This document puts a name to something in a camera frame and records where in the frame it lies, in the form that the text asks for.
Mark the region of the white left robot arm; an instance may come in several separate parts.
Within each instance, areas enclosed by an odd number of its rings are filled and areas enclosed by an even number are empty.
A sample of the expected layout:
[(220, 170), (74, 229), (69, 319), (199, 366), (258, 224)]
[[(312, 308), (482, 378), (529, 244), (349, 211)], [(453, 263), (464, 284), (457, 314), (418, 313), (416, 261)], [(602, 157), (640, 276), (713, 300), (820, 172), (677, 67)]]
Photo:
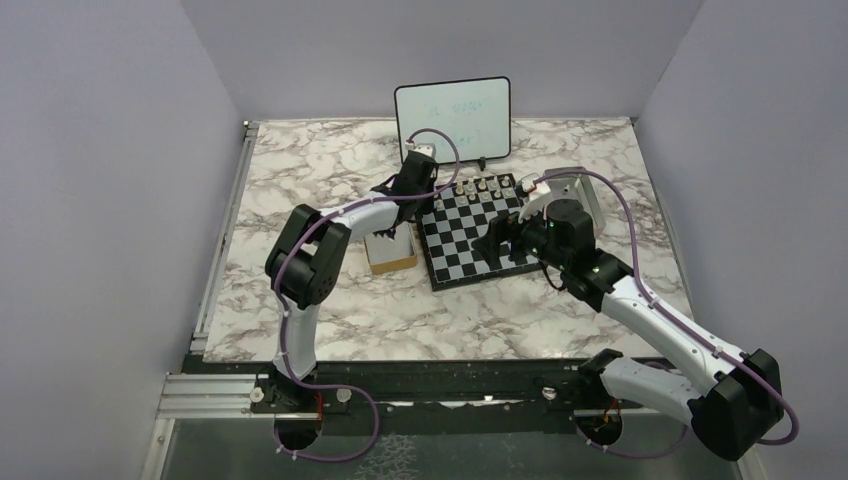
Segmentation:
[(280, 310), (278, 347), (272, 363), (283, 377), (276, 396), (298, 411), (313, 401), (307, 377), (316, 367), (315, 334), (321, 303), (334, 289), (348, 245), (368, 235), (392, 238), (398, 227), (433, 203), (438, 164), (435, 146), (421, 144), (406, 154), (400, 171), (345, 205), (297, 206), (265, 264)]

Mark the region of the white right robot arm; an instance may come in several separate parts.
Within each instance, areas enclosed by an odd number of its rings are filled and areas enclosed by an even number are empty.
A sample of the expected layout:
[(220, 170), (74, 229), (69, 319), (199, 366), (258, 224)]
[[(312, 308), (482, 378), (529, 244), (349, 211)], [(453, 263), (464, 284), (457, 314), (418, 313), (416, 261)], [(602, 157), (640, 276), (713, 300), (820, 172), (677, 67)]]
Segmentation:
[(557, 269), (564, 290), (625, 325), (678, 371), (605, 349), (579, 368), (577, 393), (585, 404), (636, 402), (685, 424), (728, 461), (740, 459), (783, 418), (777, 360), (763, 349), (746, 353), (712, 336), (652, 295), (632, 267), (597, 247), (593, 219), (578, 201), (555, 200), (526, 219), (501, 214), (472, 247), (494, 265), (504, 244), (513, 260), (534, 257)]

